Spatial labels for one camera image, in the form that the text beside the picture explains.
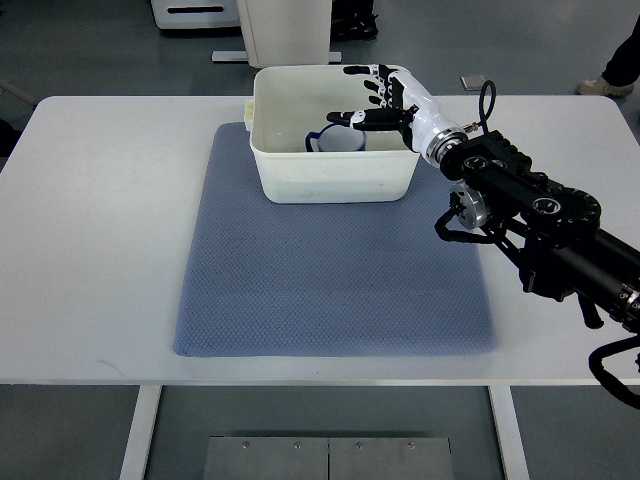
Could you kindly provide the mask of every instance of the white mug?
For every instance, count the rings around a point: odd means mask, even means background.
[[[357,152],[363,151],[366,145],[366,135],[361,130],[344,127],[332,123],[320,132],[309,132],[305,138],[307,152],[313,152],[311,140],[316,140],[321,152]]]

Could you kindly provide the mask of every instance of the white robotic hand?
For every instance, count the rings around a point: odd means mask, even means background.
[[[369,101],[380,108],[357,112],[332,112],[327,120],[357,130],[398,130],[405,145],[439,167],[451,146],[467,139],[463,128],[444,118],[431,94],[407,70],[386,65],[355,65],[347,75],[375,79],[364,86],[376,93]]]

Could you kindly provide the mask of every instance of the plastic container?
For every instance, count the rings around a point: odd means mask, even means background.
[[[419,154],[399,132],[367,132],[365,151],[306,151],[306,135],[328,125],[327,113],[374,108],[365,78],[340,65],[270,67],[256,75],[245,122],[269,200],[388,202],[406,193]]]

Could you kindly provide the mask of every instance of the blue mat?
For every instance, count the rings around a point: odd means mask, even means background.
[[[418,162],[390,203],[278,205],[244,124],[217,131],[174,350],[187,356],[472,355],[496,343],[478,252],[441,241],[448,182]]]

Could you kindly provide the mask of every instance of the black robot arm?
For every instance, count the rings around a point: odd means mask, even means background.
[[[497,131],[450,148],[440,169],[458,183],[436,224],[438,235],[495,244],[518,268],[525,292],[557,301],[576,293],[588,327],[603,325],[598,305],[635,334],[594,351],[589,368],[616,398],[640,409],[640,396],[602,365],[608,356],[640,347],[640,252],[600,228],[594,197],[531,172],[531,163]],[[484,235],[449,230],[454,216]],[[516,247],[508,232],[524,238],[524,246]],[[636,362],[640,366],[640,355]]]

